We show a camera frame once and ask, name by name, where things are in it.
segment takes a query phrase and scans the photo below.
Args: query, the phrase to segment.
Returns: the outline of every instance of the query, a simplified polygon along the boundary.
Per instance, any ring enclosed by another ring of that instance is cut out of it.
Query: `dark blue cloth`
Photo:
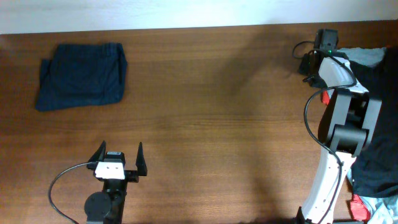
[[[121,44],[61,44],[40,67],[39,111],[121,101],[127,62]]]

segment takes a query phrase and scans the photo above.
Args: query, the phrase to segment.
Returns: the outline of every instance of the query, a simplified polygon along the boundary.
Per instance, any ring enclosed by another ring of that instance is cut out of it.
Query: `black cable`
[[[305,41],[301,41],[300,43],[296,44],[296,46],[294,46],[293,51],[292,51],[292,57],[296,58],[296,59],[303,59],[303,57],[297,57],[294,55],[294,52],[296,50],[296,47],[302,45],[302,44],[315,44],[315,41],[309,41],[309,40],[305,40]]]
[[[309,106],[310,102],[314,99],[314,97],[316,97],[316,96],[319,95],[320,93],[323,93],[324,91],[328,91],[328,90],[335,90],[336,88],[349,88],[349,87],[355,86],[355,85],[357,84],[357,81],[356,81],[356,77],[355,77],[354,73],[353,73],[349,68],[347,68],[343,63],[341,63],[339,60],[337,60],[337,59],[334,58],[333,56],[327,54],[325,51],[323,51],[323,50],[321,50],[321,49],[313,49],[313,50],[309,51],[308,54],[310,54],[310,53],[315,53],[315,52],[320,52],[320,53],[323,54],[325,57],[330,57],[330,58],[331,58],[332,60],[334,60],[338,65],[342,66],[342,67],[351,75],[351,78],[353,79],[352,84],[349,84],[349,85],[331,86],[331,87],[323,88],[323,89],[321,89],[321,90],[316,91],[312,96],[310,96],[310,98],[307,100],[307,102],[306,102],[306,104],[305,104],[305,106],[304,106],[304,113],[303,113],[303,115],[304,115],[304,124],[305,124],[305,127],[306,127],[308,133],[310,134],[310,136],[311,136],[319,145],[321,145],[321,147],[323,147],[324,149],[326,149],[331,155],[333,155],[333,156],[336,158],[337,164],[338,164],[338,166],[339,166],[339,173],[338,173],[338,180],[337,180],[336,189],[335,189],[335,191],[334,191],[334,193],[333,193],[333,196],[332,196],[332,198],[331,198],[331,201],[330,201],[330,204],[329,204],[329,206],[328,206],[328,209],[326,210],[325,214],[323,214],[323,216],[321,217],[320,221],[318,222],[318,224],[320,224],[320,223],[325,219],[325,217],[328,215],[328,213],[329,213],[329,211],[330,211],[330,208],[331,208],[331,206],[333,205],[333,201],[335,200],[335,197],[336,197],[336,195],[337,195],[338,186],[340,185],[341,178],[342,178],[342,175],[343,175],[343,171],[342,171],[342,170],[343,170],[343,163],[341,162],[340,158],[337,156],[336,152],[330,150],[327,146],[325,146],[325,145],[312,133],[312,131],[311,131],[311,129],[310,129],[310,126],[308,125],[308,119],[307,119],[308,106]]]
[[[95,162],[85,162],[85,163],[82,163],[82,164],[77,164],[77,165],[75,165],[75,166],[73,166],[73,167],[69,167],[69,168],[67,168],[66,170],[62,171],[60,174],[58,174],[58,176],[56,176],[56,177],[54,178],[54,180],[53,180],[53,181],[51,182],[51,184],[50,184],[48,196],[49,196],[49,202],[50,202],[51,206],[52,206],[52,207],[54,208],[54,210],[55,210],[56,212],[58,212],[61,216],[63,216],[64,218],[66,218],[67,220],[71,221],[71,222],[74,223],[74,224],[79,224],[79,223],[76,222],[74,219],[70,218],[69,216],[67,216],[66,214],[62,213],[62,212],[54,205],[54,203],[52,202],[52,199],[51,199],[51,190],[52,190],[52,187],[54,186],[55,182],[56,182],[63,174],[65,174],[66,172],[71,171],[71,170],[73,170],[74,168],[77,168],[77,167],[85,166],[85,165],[88,165],[88,164],[94,164],[94,163],[95,163]]]

